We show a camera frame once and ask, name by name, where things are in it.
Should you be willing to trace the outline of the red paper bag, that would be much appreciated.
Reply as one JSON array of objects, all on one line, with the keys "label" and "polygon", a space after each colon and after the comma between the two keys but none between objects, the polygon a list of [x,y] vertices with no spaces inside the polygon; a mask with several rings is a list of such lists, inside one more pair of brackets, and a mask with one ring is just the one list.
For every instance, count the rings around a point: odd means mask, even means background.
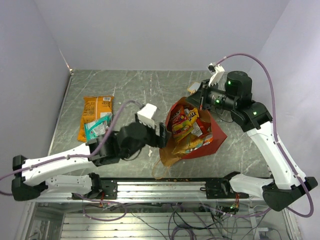
[{"label": "red paper bag", "polygon": [[164,124],[171,133],[171,137],[166,147],[159,149],[159,160],[154,165],[156,167],[159,163],[162,163],[165,167],[165,172],[162,176],[155,176],[155,171],[152,170],[152,176],[157,180],[164,178],[168,170],[178,161],[197,159],[215,154],[227,138],[227,135],[214,120],[210,112],[197,108],[199,118],[192,125],[193,130],[181,141],[175,142],[170,118],[173,110],[178,105],[182,105],[184,109],[188,108],[191,110],[196,108],[186,101],[186,97],[180,98],[170,108]]}]

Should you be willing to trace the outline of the teal snack packet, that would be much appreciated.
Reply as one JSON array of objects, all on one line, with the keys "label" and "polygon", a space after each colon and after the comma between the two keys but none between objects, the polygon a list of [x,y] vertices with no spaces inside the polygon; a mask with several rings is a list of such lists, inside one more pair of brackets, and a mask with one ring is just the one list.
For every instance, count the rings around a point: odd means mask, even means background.
[{"label": "teal snack packet", "polygon": [[95,139],[100,135],[104,135],[112,121],[113,114],[111,112],[101,113],[101,118],[84,124],[84,135],[86,141]]}]

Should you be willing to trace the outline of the orange kettle chips bag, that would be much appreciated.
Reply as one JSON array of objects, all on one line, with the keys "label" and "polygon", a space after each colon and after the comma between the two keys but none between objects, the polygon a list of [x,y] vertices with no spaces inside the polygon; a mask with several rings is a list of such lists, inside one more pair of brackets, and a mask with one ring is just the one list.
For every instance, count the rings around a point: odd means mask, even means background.
[{"label": "orange kettle chips bag", "polygon": [[114,96],[85,96],[84,107],[80,118],[80,126],[77,140],[86,142],[85,124],[97,121],[98,119],[111,114],[113,112]]}]

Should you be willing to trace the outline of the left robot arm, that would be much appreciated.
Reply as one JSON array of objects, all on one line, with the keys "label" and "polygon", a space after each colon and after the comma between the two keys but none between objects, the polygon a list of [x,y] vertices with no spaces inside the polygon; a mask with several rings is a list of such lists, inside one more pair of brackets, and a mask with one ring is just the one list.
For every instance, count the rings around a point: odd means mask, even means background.
[{"label": "left robot arm", "polygon": [[132,122],[118,131],[83,143],[70,150],[42,158],[26,158],[17,155],[12,160],[14,179],[11,193],[18,202],[34,200],[44,193],[64,193],[98,198],[103,186],[95,173],[85,176],[71,176],[70,172],[116,164],[120,160],[132,160],[132,155],[146,145],[164,148],[171,133],[163,123],[159,131],[140,122]]}]

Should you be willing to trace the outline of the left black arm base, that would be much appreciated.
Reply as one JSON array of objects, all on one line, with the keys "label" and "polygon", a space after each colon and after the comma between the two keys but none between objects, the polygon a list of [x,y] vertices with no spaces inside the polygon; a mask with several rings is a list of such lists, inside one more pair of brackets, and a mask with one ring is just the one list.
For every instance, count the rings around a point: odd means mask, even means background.
[{"label": "left black arm base", "polygon": [[81,196],[90,200],[116,200],[118,185],[113,180],[93,180],[90,191]]}]

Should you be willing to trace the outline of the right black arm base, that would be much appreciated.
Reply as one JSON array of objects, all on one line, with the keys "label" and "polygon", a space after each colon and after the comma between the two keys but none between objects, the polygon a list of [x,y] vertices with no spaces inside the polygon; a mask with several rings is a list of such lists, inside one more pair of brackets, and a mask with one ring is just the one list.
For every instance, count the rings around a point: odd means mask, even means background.
[{"label": "right black arm base", "polygon": [[225,178],[199,178],[204,182],[204,186],[200,187],[201,192],[205,192],[206,198],[211,199],[227,199],[232,197],[231,186]]}]

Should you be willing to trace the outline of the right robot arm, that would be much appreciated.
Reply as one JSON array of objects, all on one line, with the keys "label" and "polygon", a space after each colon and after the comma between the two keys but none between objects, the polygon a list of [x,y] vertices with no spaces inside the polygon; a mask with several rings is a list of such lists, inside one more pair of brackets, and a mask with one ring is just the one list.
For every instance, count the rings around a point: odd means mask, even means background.
[{"label": "right robot arm", "polygon": [[252,99],[252,79],[243,71],[231,71],[226,76],[224,90],[214,80],[194,82],[186,101],[201,110],[212,108],[230,112],[231,119],[240,126],[258,147],[269,168],[269,178],[258,178],[232,172],[223,178],[221,194],[226,198],[236,193],[252,195],[264,200],[274,211],[280,212],[318,186],[314,177],[307,177],[289,155],[274,132],[274,119],[261,102]]}]

